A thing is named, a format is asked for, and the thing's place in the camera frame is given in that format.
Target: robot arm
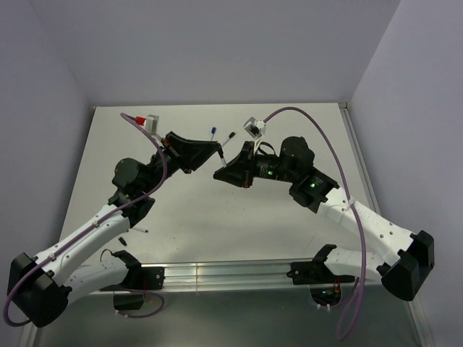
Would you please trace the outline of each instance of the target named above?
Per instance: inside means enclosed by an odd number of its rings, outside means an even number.
[[[221,150],[217,142],[186,140],[173,132],[162,141],[166,177],[179,169],[190,174]],[[122,159],[114,169],[112,180],[117,190],[107,205],[58,244],[32,258],[22,253],[12,261],[7,292],[10,295],[15,287],[18,288],[17,284],[22,283],[12,301],[37,327],[53,322],[70,301],[95,290],[117,284],[130,288],[139,285],[141,264],[125,251],[114,253],[108,262],[77,268],[100,247],[147,215],[155,200],[140,197],[156,187],[162,177],[163,164],[159,153],[148,165],[132,158]],[[138,198],[140,201],[127,205]],[[116,208],[120,210],[102,221],[103,216]],[[66,249],[60,251],[64,245],[67,245]]]
[[[252,123],[246,129],[259,137]],[[255,142],[245,142],[240,154],[214,173],[214,179],[237,187],[249,188],[254,178],[291,183],[289,194],[301,206],[334,220],[355,235],[358,227],[350,206],[355,204],[361,218],[366,242],[375,253],[367,257],[367,279],[380,281],[400,299],[411,301],[434,266],[434,240],[425,231],[414,234],[395,226],[359,202],[347,201],[346,193],[332,178],[313,166],[315,154],[302,137],[288,137],[281,144],[280,155],[255,150]],[[310,264],[294,266],[288,276],[294,284],[333,283],[336,276],[353,282],[361,268],[360,252],[326,245]]]

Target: black cable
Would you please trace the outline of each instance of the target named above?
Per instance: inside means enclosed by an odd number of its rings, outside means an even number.
[[[104,252],[106,251],[108,251],[109,253],[111,253],[111,255],[113,255],[113,252],[110,249],[105,248],[100,254],[100,262],[101,262],[101,258],[103,257]]]

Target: marker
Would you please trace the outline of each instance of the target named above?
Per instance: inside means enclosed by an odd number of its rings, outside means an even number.
[[[212,127],[212,129],[211,129],[211,134],[212,134],[211,141],[214,139],[214,135],[216,134],[216,131],[217,131],[217,128]]]

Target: white enclosure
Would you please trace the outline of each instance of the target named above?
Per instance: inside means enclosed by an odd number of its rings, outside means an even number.
[[[263,103],[333,103],[304,107],[336,143],[354,195],[371,204],[335,105],[349,103],[381,212],[436,239],[436,268],[420,290],[432,327],[422,343],[460,346],[462,11],[460,0],[3,0],[0,294],[14,257],[49,247],[106,202],[120,158],[153,153],[120,111],[159,114],[162,134],[207,139],[215,126],[221,139],[277,107]],[[92,106],[100,106],[95,116]],[[277,150],[301,134],[315,166],[339,180],[301,116],[269,125]],[[227,160],[241,140],[226,148]],[[165,262],[302,257],[325,243],[358,248],[355,237],[292,202],[288,184],[235,189],[212,179],[219,166],[213,158],[168,180],[141,223],[150,232],[124,235],[127,248]],[[362,332],[374,336],[364,319]],[[16,346],[19,334],[0,323],[3,346]]]

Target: small black object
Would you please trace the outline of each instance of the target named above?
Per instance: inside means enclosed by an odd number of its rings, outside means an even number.
[[[118,240],[121,244],[123,244],[124,246],[127,246],[127,242],[122,237],[119,237]]]
[[[113,306],[118,311],[141,309],[145,298],[143,294],[114,294]]]
[[[328,255],[336,248],[327,244],[318,251],[311,261],[292,262],[291,271],[286,276],[292,279],[295,286],[302,284],[353,283],[355,277],[350,275],[336,276],[325,265]]]

